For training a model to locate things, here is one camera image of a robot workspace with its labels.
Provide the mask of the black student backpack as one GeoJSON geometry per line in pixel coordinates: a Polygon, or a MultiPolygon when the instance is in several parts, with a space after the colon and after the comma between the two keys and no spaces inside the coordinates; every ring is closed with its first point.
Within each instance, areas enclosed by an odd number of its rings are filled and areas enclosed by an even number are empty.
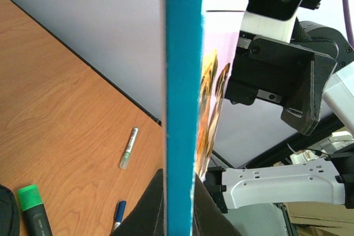
{"type": "Polygon", "coordinates": [[[20,213],[13,192],[1,185],[1,209],[0,209],[1,236],[19,236],[20,213]]]}

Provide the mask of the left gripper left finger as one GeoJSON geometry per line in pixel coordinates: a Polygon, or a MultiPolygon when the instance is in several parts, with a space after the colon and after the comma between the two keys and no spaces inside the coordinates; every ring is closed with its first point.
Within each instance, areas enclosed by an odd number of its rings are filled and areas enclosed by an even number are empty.
{"type": "Polygon", "coordinates": [[[151,179],[140,200],[112,235],[164,235],[163,171],[151,179]]]}

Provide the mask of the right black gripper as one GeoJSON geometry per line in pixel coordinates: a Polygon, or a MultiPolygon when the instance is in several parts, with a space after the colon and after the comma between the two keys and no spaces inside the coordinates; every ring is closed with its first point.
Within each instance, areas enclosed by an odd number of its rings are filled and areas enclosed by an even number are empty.
{"type": "Polygon", "coordinates": [[[310,135],[320,121],[324,90],[336,65],[330,55],[301,45],[243,35],[225,98],[247,106],[255,99],[282,106],[281,119],[310,135]]]}

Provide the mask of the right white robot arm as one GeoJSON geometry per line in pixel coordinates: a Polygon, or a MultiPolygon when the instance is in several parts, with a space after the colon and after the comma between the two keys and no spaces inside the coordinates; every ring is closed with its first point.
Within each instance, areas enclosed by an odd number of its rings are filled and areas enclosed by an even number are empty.
{"type": "MultiPolygon", "coordinates": [[[[277,104],[282,120],[304,135],[317,127],[325,102],[353,129],[353,46],[339,31],[310,21],[295,23],[289,43],[241,32],[225,97],[233,104],[277,104]]],[[[212,167],[204,185],[222,213],[282,202],[351,209],[353,153],[282,167],[212,167]]]]}

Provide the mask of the dog reader book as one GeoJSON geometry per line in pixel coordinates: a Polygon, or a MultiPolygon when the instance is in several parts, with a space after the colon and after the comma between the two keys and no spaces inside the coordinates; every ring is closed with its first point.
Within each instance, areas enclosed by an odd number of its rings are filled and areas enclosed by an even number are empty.
{"type": "Polygon", "coordinates": [[[248,0],[165,0],[164,234],[192,235],[248,0]]]}

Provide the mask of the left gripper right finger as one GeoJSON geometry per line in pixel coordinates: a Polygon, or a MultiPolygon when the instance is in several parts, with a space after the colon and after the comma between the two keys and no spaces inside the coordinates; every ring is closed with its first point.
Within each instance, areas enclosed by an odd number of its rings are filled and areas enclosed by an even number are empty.
{"type": "Polygon", "coordinates": [[[192,235],[241,236],[242,234],[221,213],[206,187],[196,175],[192,235]]]}

